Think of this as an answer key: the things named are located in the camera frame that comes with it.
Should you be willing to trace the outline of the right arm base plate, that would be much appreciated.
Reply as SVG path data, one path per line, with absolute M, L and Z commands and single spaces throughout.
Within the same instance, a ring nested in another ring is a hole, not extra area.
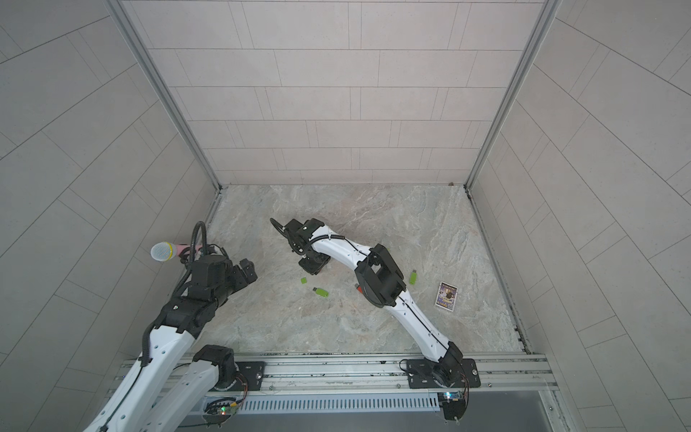
M 444 389 L 433 376 L 433 363 L 426 358 L 403 359 L 399 362 L 399 369 L 408 379 L 410 389 Z M 464 358 L 459 368 L 459 378 L 451 386 L 452 389 L 465 387 L 479 388 L 480 376 L 476 363 L 471 358 Z

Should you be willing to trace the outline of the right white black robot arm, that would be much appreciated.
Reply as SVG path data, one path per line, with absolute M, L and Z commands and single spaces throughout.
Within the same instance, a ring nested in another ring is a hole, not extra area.
M 374 307 L 388 311 L 412 336 L 431 375 L 442 387 L 458 385 L 465 376 L 464 354 L 424 315 L 404 282 L 404 275 L 385 246 L 369 247 L 331 230 L 323 221 L 295 219 L 272 226 L 301 257 L 299 265 L 309 274 L 318 275 L 334 259 L 354 271 L 358 291 Z

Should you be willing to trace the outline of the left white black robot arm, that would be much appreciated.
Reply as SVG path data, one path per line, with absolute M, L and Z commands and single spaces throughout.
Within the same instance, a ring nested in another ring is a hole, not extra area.
M 250 389 L 230 347 L 207 345 L 167 393 L 161 392 L 179 361 L 230 295 L 257 280 L 254 264 L 234 264 L 224 248 L 207 240 L 204 222 L 193 229 L 184 255 L 185 273 L 170 300 L 144 330 L 141 353 L 122 384 L 87 426 L 89 431 L 175 431 L 213 389 L 239 387 L 228 398 L 237 408 Z

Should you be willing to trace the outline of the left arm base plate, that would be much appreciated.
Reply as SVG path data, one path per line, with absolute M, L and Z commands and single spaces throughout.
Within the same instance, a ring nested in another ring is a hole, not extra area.
M 239 362 L 220 367 L 219 381 L 213 387 L 218 392 L 258 392 L 261 390 L 265 362 Z

